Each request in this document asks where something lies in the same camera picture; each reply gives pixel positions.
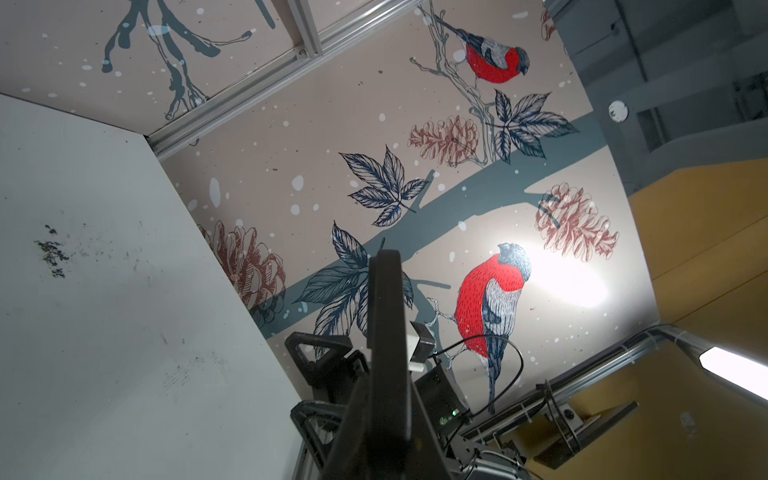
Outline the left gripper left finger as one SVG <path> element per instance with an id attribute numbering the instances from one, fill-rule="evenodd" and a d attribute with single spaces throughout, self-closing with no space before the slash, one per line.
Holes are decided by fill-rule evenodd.
<path id="1" fill-rule="evenodd" d="M 367 432 L 370 426 L 370 381 L 356 382 L 333 440 L 321 479 L 368 479 Z"/>

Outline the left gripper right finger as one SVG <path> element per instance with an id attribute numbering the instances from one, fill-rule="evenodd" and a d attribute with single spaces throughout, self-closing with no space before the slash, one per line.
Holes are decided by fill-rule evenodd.
<path id="1" fill-rule="evenodd" d="M 443 451 L 416 389 L 411 390 L 410 478 L 452 479 Z"/>

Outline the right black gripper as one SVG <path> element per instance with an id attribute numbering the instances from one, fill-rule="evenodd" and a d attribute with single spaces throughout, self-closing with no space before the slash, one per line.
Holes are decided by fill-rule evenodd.
<path id="1" fill-rule="evenodd" d="M 355 383 L 366 375 L 366 357 L 353 349 L 345 335 L 293 332 L 284 344 L 314 399 L 299 402 L 290 418 L 316 466 L 323 468 L 347 410 L 345 405 L 328 402 L 349 401 Z M 433 430 L 443 444 L 448 444 L 469 421 L 467 397 L 444 365 L 421 375 L 415 387 Z"/>

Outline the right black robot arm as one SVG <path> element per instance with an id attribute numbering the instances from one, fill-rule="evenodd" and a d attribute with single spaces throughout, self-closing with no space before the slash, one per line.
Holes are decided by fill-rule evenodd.
<path id="1" fill-rule="evenodd" d="M 380 377 L 345 336 L 294 332 L 285 347 L 316 398 L 290 412 L 321 479 L 527 479 L 508 454 L 439 439 L 413 381 L 374 395 Z"/>

